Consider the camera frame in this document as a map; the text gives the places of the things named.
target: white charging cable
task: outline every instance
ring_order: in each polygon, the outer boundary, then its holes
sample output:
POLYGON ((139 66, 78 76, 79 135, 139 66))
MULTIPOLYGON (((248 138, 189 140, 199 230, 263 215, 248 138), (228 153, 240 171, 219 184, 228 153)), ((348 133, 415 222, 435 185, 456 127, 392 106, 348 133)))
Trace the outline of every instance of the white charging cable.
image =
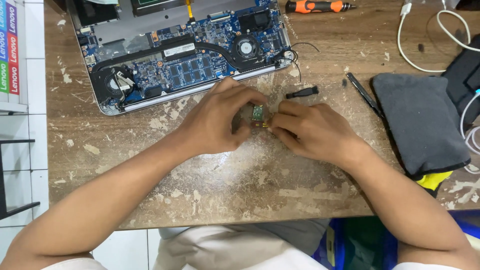
MULTIPOLYGON (((415 65, 412 61, 410 61, 410 59, 408 59, 408 57, 403 53, 403 50, 402 50, 402 46, 400 45, 400 33, 402 32, 402 26, 403 26, 403 21, 405 20, 405 17, 407 16, 408 13, 410 13, 410 10, 412 8, 412 3, 411 3, 411 0, 406 0, 406 4, 403 5, 402 7, 402 11, 400 12, 400 16, 402 16, 402 19, 400 20, 400 26, 398 28, 398 35, 397 35, 397 38, 396 38, 396 43, 397 43, 397 46, 398 46, 398 50, 400 51, 400 54, 403 56, 403 58, 410 64, 412 65, 414 68, 418 69, 418 70, 421 70, 421 71, 424 71, 424 72, 445 72, 446 70, 428 70, 428 69, 423 69, 417 65, 415 65)), ((462 23, 463 25, 465 26, 465 29, 467 30, 467 42, 470 44, 471 40, 470 40, 470 29, 468 27, 468 24, 467 22, 462 18, 462 16, 458 15, 457 13, 455 12, 452 12, 452 11, 448 11, 448 10, 442 10, 440 12, 437 13, 437 22, 438 22, 438 25, 440 26, 440 28, 445 31, 445 33, 453 40, 455 41, 458 45, 466 48, 466 49, 470 49, 470 50, 473 50, 473 51, 478 51, 480 52, 480 49, 477 49, 477 48, 473 48, 473 47, 470 47, 470 46, 467 46, 465 44, 463 44, 462 42, 460 42, 456 37, 454 37, 445 27, 444 25, 442 24, 442 22, 440 22, 440 14, 442 13, 448 13, 448 14, 451 14, 455 17, 457 17, 462 23)))
MULTIPOLYGON (((465 110, 463 110, 463 113, 462 113, 462 117, 460 118, 460 133, 462 134, 462 138, 465 140, 465 144, 468 146, 468 148, 470 150, 472 150, 472 152, 474 152, 475 154, 477 155, 480 155, 480 147, 479 145, 477 144, 477 142, 475 141, 475 133, 480 130, 480 126, 478 127, 475 127, 474 129, 472 129, 468 134, 467 136, 465 137, 465 133, 463 132, 463 121, 465 120, 465 114, 467 113, 467 110, 468 108, 470 107, 470 105, 472 104, 472 102, 476 99, 480 97, 480 89, 478 89, 476 91, 476 94, 473 96, 473 98, 470 100, 470 102, 467 104, 467 106, 465 107, 465 110), (472 139, 472 142, 473 142, 473 147, 470 143, 469 143, 469 140, 470 138, 472 139)), ((480 171, 472 171, 470 170, 468 167, 465 167, 465 170, 467 170, 469 173, 472 173, 472 174, 479 174, 480 171)))

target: open laptop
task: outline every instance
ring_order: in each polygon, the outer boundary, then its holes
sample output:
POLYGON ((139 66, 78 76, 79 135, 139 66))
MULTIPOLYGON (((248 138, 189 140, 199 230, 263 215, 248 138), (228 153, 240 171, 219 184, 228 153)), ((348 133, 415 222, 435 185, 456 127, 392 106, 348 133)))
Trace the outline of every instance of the open laptop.
POLYGON ((293 53, 276 0, 67 0, 106 115, 285 68, 293 53))

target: gray pouch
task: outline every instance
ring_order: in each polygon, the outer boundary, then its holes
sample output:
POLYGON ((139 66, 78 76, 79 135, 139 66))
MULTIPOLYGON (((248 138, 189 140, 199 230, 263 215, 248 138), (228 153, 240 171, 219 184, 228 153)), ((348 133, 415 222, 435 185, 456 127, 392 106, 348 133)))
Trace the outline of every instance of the gray pouch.
POLYGON ((404 167, 413 180, 470 163, 459 132, 460 117, 443 77, 382 73, 373 78, 404 167))

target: orange screwdriver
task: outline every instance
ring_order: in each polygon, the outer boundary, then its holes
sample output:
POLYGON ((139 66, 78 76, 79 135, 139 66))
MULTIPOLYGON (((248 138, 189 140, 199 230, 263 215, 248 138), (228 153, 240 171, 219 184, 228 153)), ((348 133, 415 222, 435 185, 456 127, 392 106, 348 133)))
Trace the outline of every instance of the orange screwdriver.
POLYGON ((350 3, 344 3, 342 1, 337 2, 326 2, 326 1, 287 1, 285 7, 287 13, 299 12, 299 13, 310 13, 310 12, 345 12, 349 9, 356 9, 356 5, 350 3))

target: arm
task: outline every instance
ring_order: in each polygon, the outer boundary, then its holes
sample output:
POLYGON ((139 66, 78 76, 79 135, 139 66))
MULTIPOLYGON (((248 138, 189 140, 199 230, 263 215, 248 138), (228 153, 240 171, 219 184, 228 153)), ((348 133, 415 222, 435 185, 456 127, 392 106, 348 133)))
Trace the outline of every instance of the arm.
POLYGON ((330 106, 282 101, 269 126, 295 154, 333 163, 355 178, 384 225, 403 243, 399 262, 479 268, 448 212, 382 160, 330 106))
POLYGON ((88 257, 173 168, 200 154, 236 150, 251 133, 232 133, 235 113, 263 94, 227 78, 217 83, 176 131, 134 158, 79 187, 27 225, 13 240, 0 270, 39 270, 88 257))

